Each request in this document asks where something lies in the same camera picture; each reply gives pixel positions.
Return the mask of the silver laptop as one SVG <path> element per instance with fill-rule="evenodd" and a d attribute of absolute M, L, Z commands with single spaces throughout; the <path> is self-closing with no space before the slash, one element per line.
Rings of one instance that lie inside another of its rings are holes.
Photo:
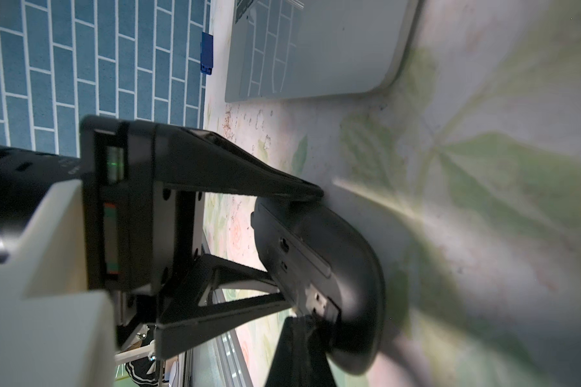
<path fill-rule="evenodd" d="M 390 85 L 413 0 L 236 1 L 225 100 L 366 94 Z"/>

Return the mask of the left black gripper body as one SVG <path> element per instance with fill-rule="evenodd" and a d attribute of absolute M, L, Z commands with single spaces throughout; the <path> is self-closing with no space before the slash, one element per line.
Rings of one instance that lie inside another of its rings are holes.
<path fill-rule="evenodd" d="M 88 286 L 113 305 L 116 345 L 159 321 L 200 247 L 195 192 L 156 176 L 156 144 L 198 129 L 89 114 L 79 125 Z"/>

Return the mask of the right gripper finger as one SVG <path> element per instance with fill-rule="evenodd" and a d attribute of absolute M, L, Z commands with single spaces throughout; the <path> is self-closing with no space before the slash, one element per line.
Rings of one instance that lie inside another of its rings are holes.
<path fill-rule="evenodd" d="M 336 386 L 313 317 L 285 319 L 265 386 Z"/>

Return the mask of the black wireless mouse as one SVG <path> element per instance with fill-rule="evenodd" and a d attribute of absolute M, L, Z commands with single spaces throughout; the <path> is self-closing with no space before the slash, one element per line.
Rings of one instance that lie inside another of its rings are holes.
<path fill-rule="evenodd" d="M 261 263 L 296 313 L 315 318 L 329 358 L 344 372 L 364 374 L 378 352 L 386 309 L 384 275 L 374 249 L 319 202 L 258 198 L 251 225 Z M 310 285 L 339 308 L 335 324 L 307 310 Z"/>

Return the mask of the silver black USB receiver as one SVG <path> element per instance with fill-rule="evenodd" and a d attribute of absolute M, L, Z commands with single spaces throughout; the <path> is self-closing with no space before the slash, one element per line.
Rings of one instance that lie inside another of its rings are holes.
<path fill-rule="evenodd" d="M 337 305 L 314 285 L 310 285 L 306 291 L 306 308 L 320 320 L 335 324 L 339 317 Z"/>

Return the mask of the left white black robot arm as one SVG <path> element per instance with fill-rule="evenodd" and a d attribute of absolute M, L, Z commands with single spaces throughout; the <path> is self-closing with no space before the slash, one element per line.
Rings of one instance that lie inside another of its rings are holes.
<path fill-rule="evenodd" d="M 81 158 L 0 146 L 0 263 L 50 187 L 82 185 L 84 285 L 114 303 L 125 348 L 146 324 L 169 359 L 289 307 L 263 271 L 206 254 L 208 193 L 312 202 L 323 190 L 205 130 L 89 115 Z"/>

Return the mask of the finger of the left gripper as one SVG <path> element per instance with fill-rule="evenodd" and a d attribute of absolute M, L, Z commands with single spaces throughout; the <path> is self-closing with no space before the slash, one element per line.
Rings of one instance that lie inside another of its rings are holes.
<path fill-rule="evenodd" d="M 213 293 L 223 289 L 256 290 L 261 295 L 214 303 Z M 205 254 L 195 262 L 158 318 L 155 355 L 167 360 L 245 323 L 290 307 L 267 272 Z"/>
<path fill-rule="evenodd" d="M 275 169 L 215 132 L 156 125 L 154 176 L 182 191 L 309 202 L 318 185 Z"/>

